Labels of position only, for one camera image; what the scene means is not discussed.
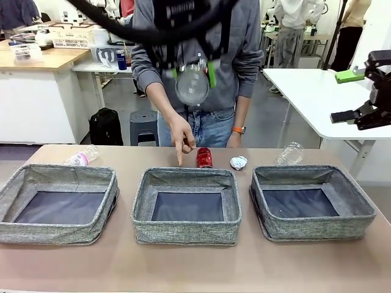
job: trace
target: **red can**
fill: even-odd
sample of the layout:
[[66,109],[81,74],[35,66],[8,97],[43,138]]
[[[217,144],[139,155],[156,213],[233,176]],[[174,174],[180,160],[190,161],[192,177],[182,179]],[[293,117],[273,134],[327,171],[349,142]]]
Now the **red can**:
[[197,153],[198,168],[213,168],[212,154],[208,148],[200,148]]

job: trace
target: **hand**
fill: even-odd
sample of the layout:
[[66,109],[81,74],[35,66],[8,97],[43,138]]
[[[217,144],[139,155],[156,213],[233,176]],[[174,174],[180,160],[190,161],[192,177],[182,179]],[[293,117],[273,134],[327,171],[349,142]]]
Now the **hand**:
[[178,113],[174,113],[169,119],[168,124],[171,130],[171,142],[177,150],[179,166],[182,166],[183,155],[190,153],[196,148],[196,140],[191,131],[190,124]]
[[240,148],[242,145],[242,135],[236,131],[232,131],[227,142],[227,148]]

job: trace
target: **sweatshirt cuff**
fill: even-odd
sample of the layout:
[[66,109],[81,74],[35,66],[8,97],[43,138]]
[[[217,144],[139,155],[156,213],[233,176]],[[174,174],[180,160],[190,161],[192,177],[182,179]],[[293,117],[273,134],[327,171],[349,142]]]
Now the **sweatshirt cuff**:
[[254,89],[254,83],[250,81],[242,81],[239,83],[239,96],[245,96],[251,98],[252,91]]
[[160,84],[163,84],[161,82],[161,77],[158,73],[156,73],[154,70],[146,70],[143,73],[139,75],[137,78],[137,86],[145,93],[145,90],[147,89],[148,85],[159,82]]

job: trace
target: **jeans pocket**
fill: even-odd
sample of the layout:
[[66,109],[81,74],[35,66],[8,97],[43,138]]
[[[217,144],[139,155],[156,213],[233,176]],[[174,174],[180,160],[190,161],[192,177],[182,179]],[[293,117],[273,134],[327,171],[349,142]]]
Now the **jeans pocket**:
[[235,110],[234,108],[228,108],[225,110],[215,111],[213,114],[216,121],[227,121],[235,116]]

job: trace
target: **plastic stool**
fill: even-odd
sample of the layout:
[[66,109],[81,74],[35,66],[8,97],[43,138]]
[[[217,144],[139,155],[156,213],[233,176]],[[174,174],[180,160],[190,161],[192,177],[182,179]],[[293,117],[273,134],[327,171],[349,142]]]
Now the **plastic stool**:
[[135,111],[130,114],[130,145],[140,142],[156,142],[158,137],[158,113],[156,111]]

